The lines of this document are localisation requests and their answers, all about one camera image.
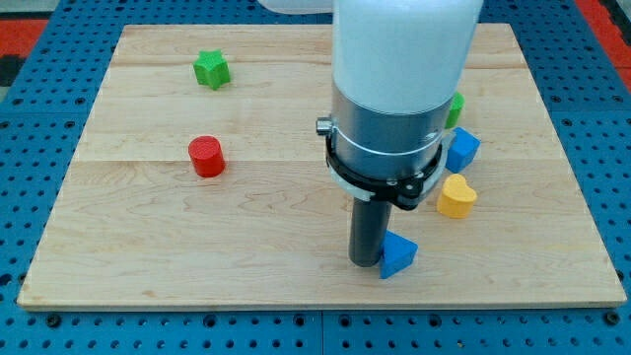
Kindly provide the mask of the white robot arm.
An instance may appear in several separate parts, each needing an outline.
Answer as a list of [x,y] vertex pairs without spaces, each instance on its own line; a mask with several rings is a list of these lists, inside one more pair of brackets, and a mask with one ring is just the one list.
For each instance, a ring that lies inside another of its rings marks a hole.
[[330,13],[332,108],[316,123],[334,180],[354,198],[348,253],[383,252],[390,210],[413,210],[446,167],[447,121],[481,0],[259,0],[286,15]]

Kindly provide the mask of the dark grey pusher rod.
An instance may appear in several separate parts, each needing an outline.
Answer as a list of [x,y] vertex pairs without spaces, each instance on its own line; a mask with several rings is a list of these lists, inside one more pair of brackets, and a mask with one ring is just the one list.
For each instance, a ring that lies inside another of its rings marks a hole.
[[351,216],[348,255],[360,267],[371,267],[381,258],[391,204],[355,198]]

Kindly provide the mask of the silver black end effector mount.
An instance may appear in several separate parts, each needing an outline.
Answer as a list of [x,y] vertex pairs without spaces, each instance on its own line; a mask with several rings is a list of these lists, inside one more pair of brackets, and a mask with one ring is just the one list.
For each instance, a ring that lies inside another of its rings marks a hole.
[[363,106],[332,85],[326,163],[355,198],[415,209],[446,168],[454,136],[445,129],[457,82],[436,106],[388,112]]

